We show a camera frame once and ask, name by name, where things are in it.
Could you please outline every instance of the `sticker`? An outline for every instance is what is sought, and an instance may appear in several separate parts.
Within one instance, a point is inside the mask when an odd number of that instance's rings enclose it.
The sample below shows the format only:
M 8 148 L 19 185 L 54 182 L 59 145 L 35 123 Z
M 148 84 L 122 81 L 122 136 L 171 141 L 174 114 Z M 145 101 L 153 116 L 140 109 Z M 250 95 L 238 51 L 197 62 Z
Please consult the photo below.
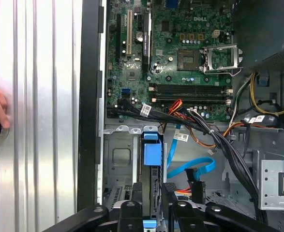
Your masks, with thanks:
M 256 117 L 254 122 L 262 122 L 264 117 L 265 117 L 265 115 L 259 115 L 258 117 Z
M 252 117 L 252 118 L 249 120 L 248 123 L 254 123 L 255 120 L 256 120 L 256 118 L 255 118 L 255 117 Z
M 180 132 L 179 132 L 179 129 L 176 129 L 176 130 L 175 130 L 174 139 L 187 142 L 187 141 L 188 141 L 188 137 L 189 137 L 189 136 L 188 136 L 187 134 L 182 134 L 182 133 L 180 133 Z
M 150 110 L 151 110 L 151 106 L 144 104 L 142 109 L 141 109 L 140 115 L 143 116 L 143 117 L 148 117 Z

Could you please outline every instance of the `black cable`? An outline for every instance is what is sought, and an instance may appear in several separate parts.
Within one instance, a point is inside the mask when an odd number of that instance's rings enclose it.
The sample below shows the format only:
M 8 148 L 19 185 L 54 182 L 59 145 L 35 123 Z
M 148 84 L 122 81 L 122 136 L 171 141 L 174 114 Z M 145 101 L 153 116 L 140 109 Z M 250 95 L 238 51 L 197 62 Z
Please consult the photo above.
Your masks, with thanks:
M 239 182 L 249 192 L 252 198 L 252 202 L 254 203 L 257 220 L 267 224 L 266 213 L 258 209 L 257 186 L 255 185 L 253 177 L 241 154 L 229 143 L 228 140 L 226 140 L 226 138 L 224 138 L 224 136 L 220 132 L 211 129 L 200 115 L 192 114 L 191 112 L 188 112 L 186 109 L 182 108 L 181 110 L 193 120 L 189 121 L 151 109 L 149 111 L 148 117 L 142 117 L 139 114 L 141 110 L 131 105 L 128 100 L 125 100 L 122 106 L 122 110 L 110 110 L 111 113 L 127 115 L 141 120 L 182 124 L 212 136 L 216 147 L 221 149 L 223 151 L 224 156 L 228 159 L 233 173 L 236 175 Z

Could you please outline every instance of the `sata port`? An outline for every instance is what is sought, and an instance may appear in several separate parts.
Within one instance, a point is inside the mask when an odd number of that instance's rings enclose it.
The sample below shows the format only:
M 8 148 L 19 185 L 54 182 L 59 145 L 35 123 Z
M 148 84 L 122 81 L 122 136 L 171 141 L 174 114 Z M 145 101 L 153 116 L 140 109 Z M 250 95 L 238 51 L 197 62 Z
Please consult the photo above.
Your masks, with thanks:
M 130 88 L 123 88 L 121 90 L 121 96 L 124 98 L 129 98 L 131 95 L 131 89 Z

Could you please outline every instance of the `cable bundle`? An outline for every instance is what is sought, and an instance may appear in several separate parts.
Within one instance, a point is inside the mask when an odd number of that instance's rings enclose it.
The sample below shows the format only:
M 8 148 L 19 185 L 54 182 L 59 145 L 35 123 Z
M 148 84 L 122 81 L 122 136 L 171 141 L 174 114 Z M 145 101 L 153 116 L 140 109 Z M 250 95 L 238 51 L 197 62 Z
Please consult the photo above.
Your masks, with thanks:
M 148 117 L 141 116 L 141 110 L 131 105 L 127 99 L 122 99 L 120 105 L 121 109 L 108 109 L 108 113 L 116 116 L 130 116 L 140 120 L 164 123 L 164 130 L 166 123 L 181 124 L 186 126 L 189 131 L 191 131 L 191 134 L 193 134 L 192 129 L 194 129 L 212 136 L 214 145 L 209 146 L 216 147 L 223 151 L 233 173 L 251 196 L 251 201 L 254 203 L 256 219 L 266 224 L 268 223 L 266 212 L 258 209 L 258 189 L 242 155 L 225 138 L 232 128 L 241 126 L 243 123 L 234 123 L 224 134 L 221 134 L 219 131 L 213 130 L 197 112 L 189 112 L 187 109 L 182 108 L 181 101 L 178 101 L 175 106 L 171 107 L 172 109 L 170 109 L 169 114 L 151 109 Z

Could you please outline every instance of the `cpu socket lever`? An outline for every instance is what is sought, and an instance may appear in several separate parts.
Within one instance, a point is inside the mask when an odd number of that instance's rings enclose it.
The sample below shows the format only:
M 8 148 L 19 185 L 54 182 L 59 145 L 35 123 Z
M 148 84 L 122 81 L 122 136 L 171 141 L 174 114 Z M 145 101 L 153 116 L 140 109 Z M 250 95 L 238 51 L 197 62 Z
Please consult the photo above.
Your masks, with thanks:
M 231 50 L 232 65 L 215 68 L 213 66 L 215 53 L 228 49 Z M 243 57 L 240 57 L 243 51 L 237 47 L 237 44 L 203 47 L 200 52 L 204 58 L 203 60 L 205 61 L 205 63 L 200 67 L 200 71 L 206 75 L 229 74 L 230 76 L 236 76 L 242 71 L 242 67 L 239 67 L 239 63 L 243 60 Z

